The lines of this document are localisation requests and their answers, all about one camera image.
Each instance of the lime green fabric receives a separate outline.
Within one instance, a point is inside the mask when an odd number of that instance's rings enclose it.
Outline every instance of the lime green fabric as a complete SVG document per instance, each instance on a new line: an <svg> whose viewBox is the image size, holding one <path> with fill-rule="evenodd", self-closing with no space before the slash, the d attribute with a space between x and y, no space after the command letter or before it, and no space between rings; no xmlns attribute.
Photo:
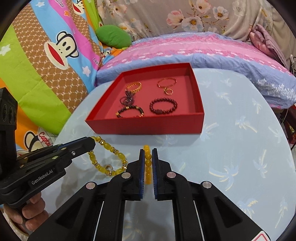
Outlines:
<svg viewBox="0 0 296 241"><path fill-rule="evenodd" d="M83 1L83 5L89 15L90 21L94 27L94 31L96 31L99 28L99 22L102 23L102 19L98 14L94 0Z"/></svg>
<svg viewBox="0 0 296 241"><path fill-rule="evenodd" d="M121 49L131 46L131 37L115 25L104 25L96 30L98 39L110 47Z"/></svg>
<svg viewBox="0 0 296 241"><path fill-rule="evenodd" d="M6 51L0 52L0 78L37 126L59 134L71 113L31 65L12 26L0 42L2 47Z"/></svg>

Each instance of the pink and blue bedding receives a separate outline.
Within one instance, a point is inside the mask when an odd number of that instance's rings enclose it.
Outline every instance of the pink and blue bedding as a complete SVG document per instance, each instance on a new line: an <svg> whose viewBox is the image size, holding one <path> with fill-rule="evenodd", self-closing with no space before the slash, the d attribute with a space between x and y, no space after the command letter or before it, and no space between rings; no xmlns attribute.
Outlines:
<svg viewBox="0 0 296 241"><path fill-rule="evenodd" d="M253 45L211 32L182 32L133 42L96 74L95 85L121 72L161 64L190 62L193 68L227 69L245 75L277 109L296 102L296 78Z"/></svg>

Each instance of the camera lens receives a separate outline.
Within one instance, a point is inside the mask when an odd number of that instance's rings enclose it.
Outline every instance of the camera lens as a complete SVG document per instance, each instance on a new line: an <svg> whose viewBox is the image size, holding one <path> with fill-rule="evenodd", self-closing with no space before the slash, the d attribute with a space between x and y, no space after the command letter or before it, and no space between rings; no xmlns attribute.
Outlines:
<svg viewBox="0 0 296 241"><path fill-rule="evenodd" d="M12 114L12 108L9 108L9 113L8 113L8 122L11 123L12 122L12 118L13 118L13 114Z"/></svg>
<svg viewBox="0 0 296 241"><path fill-rule="evenodd" d="M6 105L4 105L3 110L2 110L2 119L4 121L6 120L6 115L7 115L7 107L6 107Z"/></svg>

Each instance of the green pillow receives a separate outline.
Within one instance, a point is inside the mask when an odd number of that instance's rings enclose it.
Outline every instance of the green pillow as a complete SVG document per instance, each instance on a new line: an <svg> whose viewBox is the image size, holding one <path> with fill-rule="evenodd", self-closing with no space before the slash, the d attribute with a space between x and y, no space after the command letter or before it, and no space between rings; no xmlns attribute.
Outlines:
<svg viewBox="0 0 296 241"><path fill-rule="evenodd" d="M131 46L131 37L115 25L104 25L96 30L98 39L110 47L121 49Z"/></svg>

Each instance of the red and white sticker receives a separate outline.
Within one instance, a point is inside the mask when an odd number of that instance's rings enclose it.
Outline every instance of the red and white sticker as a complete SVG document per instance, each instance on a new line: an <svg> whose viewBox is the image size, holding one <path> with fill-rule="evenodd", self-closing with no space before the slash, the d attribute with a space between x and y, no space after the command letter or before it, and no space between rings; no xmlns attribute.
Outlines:
<svg viewBox="0 0 296 241"><path fill-rule="evenodd" d="M264 231L261 231L252 241L270 241Z"/></svg>

